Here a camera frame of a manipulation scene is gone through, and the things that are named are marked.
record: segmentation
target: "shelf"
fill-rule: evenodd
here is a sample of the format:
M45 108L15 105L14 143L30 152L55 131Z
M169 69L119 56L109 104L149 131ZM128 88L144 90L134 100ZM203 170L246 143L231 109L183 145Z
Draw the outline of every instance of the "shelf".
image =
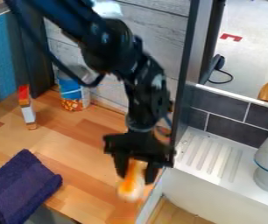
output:
M268 206L253 181L255 148L189 127L177 146L175 169Z

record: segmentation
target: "red sign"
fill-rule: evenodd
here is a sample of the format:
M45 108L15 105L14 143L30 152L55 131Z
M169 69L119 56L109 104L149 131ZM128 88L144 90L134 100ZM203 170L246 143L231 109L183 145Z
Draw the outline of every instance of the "red sign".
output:
M232 38L236 42L239 42L240 40L242 40L242 37L234 36L228 33L223 33L223 35L221 36L221 39L227 39L227 38Z

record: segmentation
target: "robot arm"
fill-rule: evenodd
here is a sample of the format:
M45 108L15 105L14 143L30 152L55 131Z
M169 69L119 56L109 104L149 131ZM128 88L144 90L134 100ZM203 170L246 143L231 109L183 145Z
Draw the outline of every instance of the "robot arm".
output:
M124 22L101 18L92 10L93 3L89 0L4 1L30 38L71 78L86 87L97 86L105 74L114 74L123 81L129 98L126 116L129 131L104 137L105 152L113 156L117 173L122 178L129 158L148 162L146 183L154 181L158 168L173 166L173 148L162 144L152 132L156 123L167 116L171 105L164 70L154 58L143 52L142 40L133 36ZM78 43L86 64L100 74L95 81L83 82L39 43L23 17L21 3L39 11Z

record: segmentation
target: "black cable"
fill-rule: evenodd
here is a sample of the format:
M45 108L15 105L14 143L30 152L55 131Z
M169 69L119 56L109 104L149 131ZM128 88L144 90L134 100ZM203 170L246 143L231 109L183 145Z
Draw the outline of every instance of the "black cable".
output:
M87 88L94 88L100 84L100 82L104 79L105 74L99 74L95 80L90 83L84 82L80 77L78 77L74 72L72 72L67 66L65 66L60 60L56 58L55 55L40 42L39 37L34 33L33 29L29 26L29 24L25 21L25 18L22 15L22 12L18 9L18 7L14 4L12 0L5 0L11 12L16 16L18 23L24 28L28 37L33 41L33 43L61 70L63 73L67 74L71 79L78 82L80 85Z
M234 80L234 76L232 74L224 72L223 70L216 70L216 71L221 72L222 74L227 74L229 76L229 80L226 80L226 81L208 80L208 82L211 82L213 84L226 84L226 83L232 82Z

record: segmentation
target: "purple towel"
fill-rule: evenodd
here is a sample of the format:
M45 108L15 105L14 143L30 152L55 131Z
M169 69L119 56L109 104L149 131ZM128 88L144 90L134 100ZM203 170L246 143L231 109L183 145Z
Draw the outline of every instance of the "purple towel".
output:
M0 222L24 223L62 184L28 150L20 151L0 168Z

